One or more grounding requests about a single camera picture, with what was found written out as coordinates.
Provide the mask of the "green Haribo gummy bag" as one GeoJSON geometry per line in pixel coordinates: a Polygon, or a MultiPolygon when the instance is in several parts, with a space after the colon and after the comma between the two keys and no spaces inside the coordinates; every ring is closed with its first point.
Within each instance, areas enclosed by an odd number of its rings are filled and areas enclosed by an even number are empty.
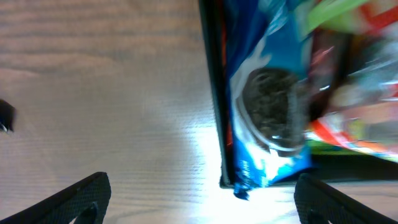
{"type": "Polygon", "coordinates": [[[315,152],[396,162],[397,0],[318,1],[307,21],[315,152]]]}

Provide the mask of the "small black candy bar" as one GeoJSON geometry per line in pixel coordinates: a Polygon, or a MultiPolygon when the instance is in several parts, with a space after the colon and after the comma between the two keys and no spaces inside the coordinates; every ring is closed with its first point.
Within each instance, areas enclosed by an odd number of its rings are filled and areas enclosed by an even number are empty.
{"type": "Polygon", "coordinates": [[[0,124],[1,132],[9,133],[13,132],[14,120],[16,115],[16,109],[5,100],[0,100],[0,124]]]}

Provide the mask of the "blue Oreo cookie pack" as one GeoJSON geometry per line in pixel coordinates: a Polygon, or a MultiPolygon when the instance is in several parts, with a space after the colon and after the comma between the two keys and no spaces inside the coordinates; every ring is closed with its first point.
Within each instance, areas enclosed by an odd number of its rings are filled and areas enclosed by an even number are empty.
{"type": "Polygon", "coordinates": [[[234,194],[247,199],[310,165],[312,0],[224,1],[234,194]]]}

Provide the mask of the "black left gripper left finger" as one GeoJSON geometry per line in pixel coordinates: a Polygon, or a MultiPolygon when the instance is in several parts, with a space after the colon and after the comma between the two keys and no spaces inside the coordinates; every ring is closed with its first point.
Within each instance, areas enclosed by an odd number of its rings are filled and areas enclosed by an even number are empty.
{"type": "Polygon", "coordinates": [[[96,172],[45,200],[1,220],[1,224],[102,224],[111,198],[105,172],[96,172]]]}

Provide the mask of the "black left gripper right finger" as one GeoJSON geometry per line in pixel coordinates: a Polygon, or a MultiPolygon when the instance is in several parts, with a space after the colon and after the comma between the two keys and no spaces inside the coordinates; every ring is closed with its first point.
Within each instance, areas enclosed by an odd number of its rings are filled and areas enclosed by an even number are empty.
{"type": "Polygon", "coordinates": [[[308,174],[300,175],[294,200],[301,224],[397,224],[308,174]]]}

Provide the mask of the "red snack bag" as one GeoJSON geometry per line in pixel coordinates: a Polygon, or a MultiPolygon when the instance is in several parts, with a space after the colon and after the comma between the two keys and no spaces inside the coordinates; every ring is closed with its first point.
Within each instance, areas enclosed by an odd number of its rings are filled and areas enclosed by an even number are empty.
{"type": "MultiPolygon", "coordinates": [[[[226,55],[226,41],[227,41],[227,33],[226,33],[226,22],[224,16],[224,1],[218,0],[219,6],[219,13],[221,19],[221,61],[223,66],[223,76],[224,76],[224,84],[227,88],[227,74],[226,74],[226,65],[227,65],[227,55],[226,55]]],[[[232,130],[231,130],[231,122],[229,118],[229,110],[226,109],[226,119],[227,119],[227,127],[226,127],[226,149],[227,151],[231,151],[233,148],[233,137],[232,137],[232,130]]]]}

